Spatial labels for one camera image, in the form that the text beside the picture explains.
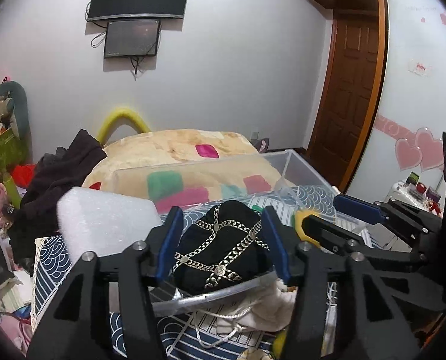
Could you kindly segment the black pouch with gold chain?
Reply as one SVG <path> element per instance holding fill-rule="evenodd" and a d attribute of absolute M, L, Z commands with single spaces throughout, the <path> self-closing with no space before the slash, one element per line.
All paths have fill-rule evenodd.
<path fill-rule="evenodd" d="M 213 206 L 182 234 L 174 283 L 196 296 L 264 275 L 272 263 L 261 229 L 260 213 L 239 201 Z"/>

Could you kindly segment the white drawstring cloth bag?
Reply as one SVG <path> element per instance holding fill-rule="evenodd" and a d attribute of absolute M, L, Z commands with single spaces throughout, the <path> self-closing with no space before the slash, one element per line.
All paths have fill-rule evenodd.
<path fill-rule="evenodd" d="M 290 324 L 295 308 L 297 287 L 287 286 L 282 280 L 250 292 L 243 300 L 224 306 L 220 311 L 197 310 L 193 313 L 195 334 L 205 349 L 216 348 L 242 332 L 279 332 Z M 200 334 L 197 318 L 210 316 L 216 320 L 216 333 L 222 336 L 214 343 L 206 343 Z"/>

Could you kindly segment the white foam block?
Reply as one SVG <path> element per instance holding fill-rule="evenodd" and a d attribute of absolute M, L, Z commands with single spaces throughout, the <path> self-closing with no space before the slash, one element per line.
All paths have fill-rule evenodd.
<path fill-rule="evenodd" d="M 74 187 L 56 205 L 57 220 L 71 263 L 87 251 L 118 254 L 162 225 L 153 202 Z"/>

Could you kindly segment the yellow soft toy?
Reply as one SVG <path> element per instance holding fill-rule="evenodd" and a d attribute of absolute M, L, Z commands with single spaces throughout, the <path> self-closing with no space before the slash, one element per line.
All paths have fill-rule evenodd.
<path fill-rule="evenodd" d="M 287 338 L 287 330 L 286 329 L 278 332 L 278 334 L 275 336 L 275 338 L 272 342 L 272 349 L 271 349 L 272 357 L 274 359 L 281 358 L 281 354 L 282 354 L 283 347 L 285 345 L 286 338 Z"/>

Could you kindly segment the clear plastic storage box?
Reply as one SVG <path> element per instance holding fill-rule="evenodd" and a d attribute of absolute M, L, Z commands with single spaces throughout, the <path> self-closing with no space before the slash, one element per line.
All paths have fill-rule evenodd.
<path fill-rule="evenodd" d="M 142 267 L 143 273 L 158 282 L 149 292 L 157 316 L 236 301 L 276 280 L 276 273 L 269 270 L 244 283 L 197 296 L 175 284 L 170 254 L 176 250 L 177 237 L 213 206 L 228 200 L 256 212 L 272 206 L 281 222 L 290 227 L 301 212 L 316 213 L 348 231 L 358 232 L 363 227 L 359 220 L 336 210 L 335 189 L 292 150 L 120 169 L 110 175 L 108 190 L 153 202 L 163 221 L 164 233 L 158 241 L 145 238 L 155 261 L 145 261 Z"/>

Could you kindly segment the beige blanket with coloured patches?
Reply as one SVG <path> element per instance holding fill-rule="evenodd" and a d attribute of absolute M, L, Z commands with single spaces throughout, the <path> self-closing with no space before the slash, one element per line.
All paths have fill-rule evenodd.
<path fill-rule="evenodd" d="M 150 200 L 159 213 L 271 192 L 281 172 L 243 135 L 195 129 L 142 133 L 115 141 L 83 187 Z"/>

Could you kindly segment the brown wooden door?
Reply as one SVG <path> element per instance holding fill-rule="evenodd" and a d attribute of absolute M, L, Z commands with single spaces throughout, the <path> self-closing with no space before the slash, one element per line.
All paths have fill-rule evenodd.
<path fill-rule="evenodd" d="M 379 24 L 375 16 L 337 12 L 326 79 L 308 147 L 310 164 L 343 190 L 358 141 L 364 135 L 377 67 Z"/>

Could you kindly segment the blue patterned bed cover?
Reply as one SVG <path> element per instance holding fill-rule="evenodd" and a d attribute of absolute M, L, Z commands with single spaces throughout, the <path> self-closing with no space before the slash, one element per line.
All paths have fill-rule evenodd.
<path fill-rule="evenodd" d="M 283 197 L 277 193 L 257 193 L 236 199 L 241 203 L 256 207 L 273 206 L 286 225 L 294 223 L 294 213 L 299 208 L 316 211 L 323 219 L 334 223 L 337 219 L 333 206 L 335 194 L 318 185 L 299 185 L 287 189 Z M 36 325 L 43 316 L 44 309 L 52 300 L 56 290 L 72 267 L 62 236 L 39 238 L 36 242 L 35 284 L 32 324 Z M 205 349 L 197 342 L 193 312 L 171 314 L 159 317 L 157 326 L 163 346 L 170 359 L 237 359 L 244 351 L 265 353 L 271 358 L 271 346 L 275 334 L 269 331 L 242 332 L 229 342 L 216 348 Z M 201 315 L 197 318 L 200 334 L 206 343 L 221 339 L 216 333 L 216 320 Z"/>

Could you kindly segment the white wardrobe with pink hearts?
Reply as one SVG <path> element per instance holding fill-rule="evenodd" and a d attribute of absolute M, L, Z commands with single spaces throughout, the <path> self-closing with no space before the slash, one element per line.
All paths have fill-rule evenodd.
<path fill-rule="evenodd" d="M 446 8 L 440 0 L 385 0 L 385 74 L 373 129 L 348 194 L 381 201 L 416 173 L 443 193 Z"/>

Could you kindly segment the yellow foam tube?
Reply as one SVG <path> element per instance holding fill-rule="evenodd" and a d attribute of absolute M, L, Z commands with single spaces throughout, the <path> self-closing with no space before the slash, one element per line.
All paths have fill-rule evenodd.
<path fill-rule="evenodd" d="M 96 135 L 96 140 L 105 146 L 109 137 L 122 125 L 130 126 L 137 134 L 151 132 L 139 113 L 131 108 L 119 106 L 114 108 L 104 119 Z"/>

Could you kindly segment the black clothes pile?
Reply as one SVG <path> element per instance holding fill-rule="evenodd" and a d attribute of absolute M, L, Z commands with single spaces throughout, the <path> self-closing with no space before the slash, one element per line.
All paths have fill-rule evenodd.
<path fill-rule="evenodd" d="M 59 234 L 56 205 L 60 198 L 73 187 L 82 186 L 105 158 L 101 144 L 82 129 L 69 148 L 59 147 L 55 154 L 45 154 L 40 159 L 7 231 L 17 265 L 30 270 L 36 254 L 35 240 Z"/>

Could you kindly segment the green box with toys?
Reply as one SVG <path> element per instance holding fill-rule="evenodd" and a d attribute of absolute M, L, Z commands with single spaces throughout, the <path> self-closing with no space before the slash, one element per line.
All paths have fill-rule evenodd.
<path fill-rule="evenodd" d="M 17 138 L 11 129 L 0 134 L 0 174 L 23 164 L 27 154 L 27 144 Z"/>

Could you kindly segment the grey green plush cushion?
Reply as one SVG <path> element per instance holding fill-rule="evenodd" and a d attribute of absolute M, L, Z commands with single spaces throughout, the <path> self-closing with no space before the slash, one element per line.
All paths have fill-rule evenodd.
<path fill-rule="evenodd" d="M 0 119 L 9 125 L 15 137 L 27 141 L 30 122 L 27 96 L 24 88 L 10 80 L 0 85 Z"/>

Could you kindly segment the small dark wall monitor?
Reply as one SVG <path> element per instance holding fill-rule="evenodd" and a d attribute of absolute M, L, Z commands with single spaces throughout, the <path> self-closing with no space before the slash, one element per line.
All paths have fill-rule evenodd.
<path fill-rule="evenodd" d="M 156 19 L 126 19 L 108 23 L 103 57 L 156 56 L 160 21 Z"/>

